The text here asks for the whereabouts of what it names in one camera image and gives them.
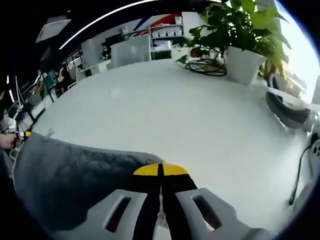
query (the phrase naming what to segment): office desk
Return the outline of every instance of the office desk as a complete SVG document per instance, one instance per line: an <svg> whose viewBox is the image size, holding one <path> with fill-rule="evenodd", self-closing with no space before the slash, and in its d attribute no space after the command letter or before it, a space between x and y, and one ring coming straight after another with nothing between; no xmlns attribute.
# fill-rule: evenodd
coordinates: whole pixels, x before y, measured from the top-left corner
<svg viewBox="0 0 320 240"><path fill-rule="evenodd" d="M154 154L186 168L250 227L278 232L287 223L306 134L283 127L263 86L194 73L171 59L89 79L57 99L34 131L52 128L52 138L68 143ZM299 189L308 172L303 163Z"/></svg>

